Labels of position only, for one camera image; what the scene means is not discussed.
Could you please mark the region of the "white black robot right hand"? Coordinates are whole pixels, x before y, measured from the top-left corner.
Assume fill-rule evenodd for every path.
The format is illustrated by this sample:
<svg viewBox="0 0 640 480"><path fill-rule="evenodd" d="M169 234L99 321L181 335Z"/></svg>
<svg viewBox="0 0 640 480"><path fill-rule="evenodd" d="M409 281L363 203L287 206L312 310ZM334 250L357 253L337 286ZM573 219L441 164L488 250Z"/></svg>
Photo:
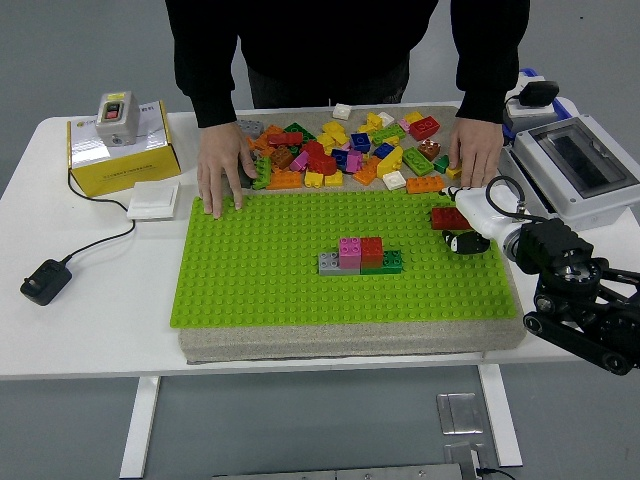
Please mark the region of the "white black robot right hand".
<svg viewBox="0 0 640 480"><path fill-rule="evenodd" d="M502 252L514 261L523 225L508 216L517 212L519 200L514 193L502 184L490 189L449 187L447 193L472 229L461 234L444 230L443 238L449 248L460 255L483 253L489 249L490 241L495 240Z"/></svg>

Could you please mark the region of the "person's left hand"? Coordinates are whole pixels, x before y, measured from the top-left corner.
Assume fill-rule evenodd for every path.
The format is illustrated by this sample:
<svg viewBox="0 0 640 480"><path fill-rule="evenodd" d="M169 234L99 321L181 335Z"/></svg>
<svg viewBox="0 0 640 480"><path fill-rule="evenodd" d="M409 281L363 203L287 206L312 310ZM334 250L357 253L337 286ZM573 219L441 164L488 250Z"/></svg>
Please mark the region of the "person's left hand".
<svg viewBox="0 0 640 480"><path fill-rule="evenodd" d="M461 169L460 186L486 186L497 174L502 147L500 124L457 118L450 135L449 159L452 169Z"/></svg>

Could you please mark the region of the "person's right hand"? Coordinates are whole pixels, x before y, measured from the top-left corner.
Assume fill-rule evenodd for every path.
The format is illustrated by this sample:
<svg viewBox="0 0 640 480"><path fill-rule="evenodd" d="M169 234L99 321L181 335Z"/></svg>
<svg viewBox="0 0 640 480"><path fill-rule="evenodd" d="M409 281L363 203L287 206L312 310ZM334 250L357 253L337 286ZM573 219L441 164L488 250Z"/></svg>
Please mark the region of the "person's right hand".
<svg viewBox="0 0 640 480"><path fill-rule="evenodd" d="M226 175L234 206L243 206L239 170L251 179L258 174L250 150L236 122L207 127L201 130L198 154L197 183L204 212L219 219L223 213L223 175Z"/></svg>

